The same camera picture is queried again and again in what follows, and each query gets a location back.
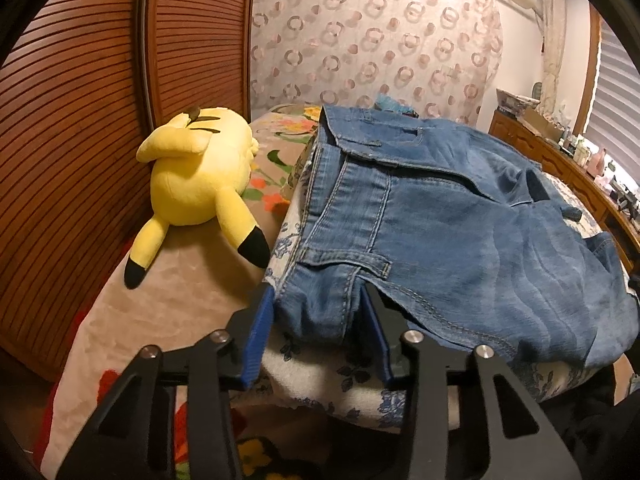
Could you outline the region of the blue floral white blanket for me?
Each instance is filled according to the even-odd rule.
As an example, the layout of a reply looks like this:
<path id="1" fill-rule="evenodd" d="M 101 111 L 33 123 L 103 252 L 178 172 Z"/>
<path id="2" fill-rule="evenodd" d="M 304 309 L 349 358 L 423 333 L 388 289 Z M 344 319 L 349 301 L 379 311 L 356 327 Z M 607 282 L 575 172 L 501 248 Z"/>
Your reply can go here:
<path id="1" fill-rule="evenodd" d="M 265 273 L 266 282 L 276 288 L 294 256 L 302 229 L 300 219 L 314 136 L 306 139 L 308 142 L 299 152 L 288 180 L 281 179 L 280 195 L 292 202 L 280 226 Z M 579 222 L 565 220 L 571 229 L 582 238 L 602 232 L 592 214 L 565 183 L 545 172 L 544 176 L 567 203 L 582 211 Z M 262 371 L 253 387 L 255 394 L 239 395 L 234 402 L 278 404 L 287 408 L 305 405 L 359 426 L 397 432 L 395 428 L 401 423 L 405 393 L 391 392 L 383 387 L 375 377 L 372 365 L 355 364 L 356 358 L 349 359 L 340 347 L 303 344 L 274 326 L 262 357 Z M 596 371 L 596 368 L 586 370 L 559 362 L 523 365 L 516 374 L 524 379 L 523 384 L 534 399 L 542 402 L 580 386 Z"/>

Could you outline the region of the beige flower-print bedspread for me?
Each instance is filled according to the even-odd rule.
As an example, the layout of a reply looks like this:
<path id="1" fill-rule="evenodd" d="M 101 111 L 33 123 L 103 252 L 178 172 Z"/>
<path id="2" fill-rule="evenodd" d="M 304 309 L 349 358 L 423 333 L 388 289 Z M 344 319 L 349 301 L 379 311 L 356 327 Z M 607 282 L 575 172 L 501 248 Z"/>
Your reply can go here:
<path id="1" fill-rule="evenodd" d="M 283 219 L 270 219 L 268 222 L 269 262 Z M 265 269 L 250 270 L 247 261 L 224 240 L 218 221 L 170 229 L 164 246 L 135 289 L 127 288 L 124 283 L 127 259 L 120 265 L 116 276 L 106 283 L 96 304 L 80 324 L 68 355 L 53 402 L 48 446 L 41 461 L 42 473 L 49 479 L 72 478 L 70 462 L 73 458 L 81 461 L 80 474 L 85 479 L 143 478 L 145 468 L 136 463 L 132 446 L 124 441 L 125 427 L 105 424 L 102 436 L 96 443 L 90 443 L 90 424 L 100 420 L 101 408 L 122 408 L 124 394 L 143 385 L 143 377 L 134 371 L 134 364 L 160 372 L 166 370 L 178 353 L 206 356 L 204 364 L 191 366 L 191 373 L 202 374 L 212 382 L 221 382 L 218 356 L 230 339 L 226 326 L 234 312 L 248 306 L 257 286 L 267 283 L 265 273 L 269 266 L 268 262 Z M 277 288 L 271 286 L 274 289 L 271 329 L 278 326 L 290 334 L 279 321 Z M 424 335 L 424 348 L 439 354 L 451 352 L 466 356 L 481 346 L 463 349 L 441 344 L 411 323 L 400 307 L 398 310 L 407 320 L 410 330 Z M 349 358 L 356 358 L 355 364 L 372 365 L 378 378 L 369 336 L 364 331 L 366 328 L 360 306 L 348 334 L 338 344 L 306 341 L 290 335 L 303 344 L 340 347 L 349 361 Z M 518 380 L 518 388 L 528 393 L 524 379 L 518 377 L 516 370 L 534 363 L 559 363 L 510 363 L 495 352 L 509 365 L 510 375 Z M 229 391 L 230 408 L 245 413 L 250 406 L 259 405 L 234 402 L 239 395 L 255 394 L 253 387 L 256 382 L 246 391 Z M 398 434 L 411 403 L 411 394 L 408 389 L 388 390 L 405 393 L 401 423 L 399 428 L 395 428 L 397 432 L 359 426 L 305 405 L 298 408 L 266 405 L 276 408 L 276 422 L 301 412 L 320 413 L 336 420 L 340 430 L 335 442 L 348 452 L 357 444 L 367 444 L 370 437 Z M 111 441 L 119 443 L 116 450 L 108 446 Z"/>

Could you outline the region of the blue bag on box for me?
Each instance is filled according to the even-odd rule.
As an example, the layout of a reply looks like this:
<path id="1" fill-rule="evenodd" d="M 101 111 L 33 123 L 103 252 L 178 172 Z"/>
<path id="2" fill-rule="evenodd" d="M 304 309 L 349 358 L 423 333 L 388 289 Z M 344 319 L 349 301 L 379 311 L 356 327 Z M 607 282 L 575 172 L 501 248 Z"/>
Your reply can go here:
<path id="1" fill-rule="evenodd" d="M 409 105 L 397 101 L 387 94 L 379 93 L 374 101 L 374 108 L 383 112 L 417 118 L 419 114 Z"/>

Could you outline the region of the cardboard box on sideboard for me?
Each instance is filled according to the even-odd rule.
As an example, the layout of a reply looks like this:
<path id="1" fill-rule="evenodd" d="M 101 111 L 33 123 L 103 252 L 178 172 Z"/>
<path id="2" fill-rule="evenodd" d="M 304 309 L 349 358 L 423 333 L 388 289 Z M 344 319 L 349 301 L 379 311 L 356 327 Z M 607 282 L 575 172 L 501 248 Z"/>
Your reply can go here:
<path id="1" fill-rule="evenodd" d="M 535 107 L 526 107 L 518 116 L 518 120 L 533 133 L 537 133 L 543 138 L 558 143 L 561 140 L 564 130 L 549 122 L 536 111 Z"/>

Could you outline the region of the white window blind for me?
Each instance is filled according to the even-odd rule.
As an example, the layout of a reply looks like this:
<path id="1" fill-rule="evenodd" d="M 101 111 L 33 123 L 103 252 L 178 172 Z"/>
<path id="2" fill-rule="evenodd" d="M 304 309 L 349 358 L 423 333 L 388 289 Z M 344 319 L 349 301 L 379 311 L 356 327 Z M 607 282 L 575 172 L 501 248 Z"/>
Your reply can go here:
<path id="1" fill-rule="evenodd" d="M 639 181 L 639 73 L 626 49 L 601 20 L 599 63 L 586 138 Z"/>

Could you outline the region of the circle-patterned curtain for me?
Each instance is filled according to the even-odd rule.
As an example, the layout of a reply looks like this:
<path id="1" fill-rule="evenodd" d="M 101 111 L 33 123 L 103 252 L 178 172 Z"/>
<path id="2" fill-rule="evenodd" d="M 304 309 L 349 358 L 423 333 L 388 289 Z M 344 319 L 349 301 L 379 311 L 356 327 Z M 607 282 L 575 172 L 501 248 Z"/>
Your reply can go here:
<path id="1" fill-rule="evenodd" d="M 501 55 L 496 0 L 253 0 L 250 111 L 389 96 L 474 126 Z"/>

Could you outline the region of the wooden sideboard cabinet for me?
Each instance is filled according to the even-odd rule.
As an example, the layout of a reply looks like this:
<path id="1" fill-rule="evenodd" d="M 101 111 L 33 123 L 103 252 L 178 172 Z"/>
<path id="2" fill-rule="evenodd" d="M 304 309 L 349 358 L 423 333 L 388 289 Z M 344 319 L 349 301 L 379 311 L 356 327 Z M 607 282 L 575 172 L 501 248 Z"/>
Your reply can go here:
<path id="1" fill-rule="evenodd" d="M 564 182 L 591 212 L 598 225 L 613 235 L 625 268 L 630 273 L 638 271 L 639 237 L 634 234 L 631 223 L 585 170 L 556 144 L 532 133 L 500 110 L 494 111 L 489 133 L 534 162 L 539 162 L 542 170 Z"/>

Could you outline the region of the brown louvered wardrobe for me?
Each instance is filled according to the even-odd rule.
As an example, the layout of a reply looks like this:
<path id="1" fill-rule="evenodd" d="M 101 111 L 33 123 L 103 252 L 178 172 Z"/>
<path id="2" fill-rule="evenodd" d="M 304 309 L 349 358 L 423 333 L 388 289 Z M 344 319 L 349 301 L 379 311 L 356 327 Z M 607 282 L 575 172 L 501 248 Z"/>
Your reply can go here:
<path id="1" fill-rule="evenodd" d="M 250 0 L 38 0 L 1 64 L 1 345 L 61 375 L 150 218 L 134 153 L 192 105 L 248 110 Z"/>

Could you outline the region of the blue denim jeans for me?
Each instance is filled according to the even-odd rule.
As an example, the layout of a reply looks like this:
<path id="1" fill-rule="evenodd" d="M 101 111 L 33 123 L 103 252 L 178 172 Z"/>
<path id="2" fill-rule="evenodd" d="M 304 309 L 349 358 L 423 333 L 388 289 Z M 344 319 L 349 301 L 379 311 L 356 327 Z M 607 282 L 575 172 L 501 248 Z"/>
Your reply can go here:
<path id="1" fill-rule="evenodd" d="M 571 213 L 530 160 L 487 133 L 327 106 L 279 321 L 338 344 L 372 284 L 441 344 L 607 366 L 638 336 L 638 301 L 610 234 L 580 236 Z"/>

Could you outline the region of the yellow Pikachu plush toy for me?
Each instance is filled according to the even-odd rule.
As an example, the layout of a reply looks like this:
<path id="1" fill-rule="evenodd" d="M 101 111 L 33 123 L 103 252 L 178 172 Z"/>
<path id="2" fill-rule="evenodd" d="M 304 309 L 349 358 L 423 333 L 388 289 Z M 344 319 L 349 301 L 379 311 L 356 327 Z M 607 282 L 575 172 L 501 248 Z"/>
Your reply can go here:
<path id="1" fill-rule="evenodd" d="M 149 134 L 136 159 L 153 165 L 153 215 L 130 248 L 127 288 L 142 283 L 172 226 L 199 226 L 213 219 L 240 256 L 265 269 L 270 249 L 242 199 L 258 150 L 248 122 L 225 107 L 192 107 Z"/>

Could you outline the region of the pink bottle on sideboard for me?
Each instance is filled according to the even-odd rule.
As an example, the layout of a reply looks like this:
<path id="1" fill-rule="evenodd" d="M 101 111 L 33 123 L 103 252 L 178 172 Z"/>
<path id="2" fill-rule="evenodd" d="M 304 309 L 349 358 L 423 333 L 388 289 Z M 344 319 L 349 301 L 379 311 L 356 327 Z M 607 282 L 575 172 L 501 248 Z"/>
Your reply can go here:
<path id="1" fill-rule="evenodd" d="M 586 171 L 593 179 L 604 175 L 606 149 L 600 148 L 597 153 L 590 156 L 587 162 Z"/>

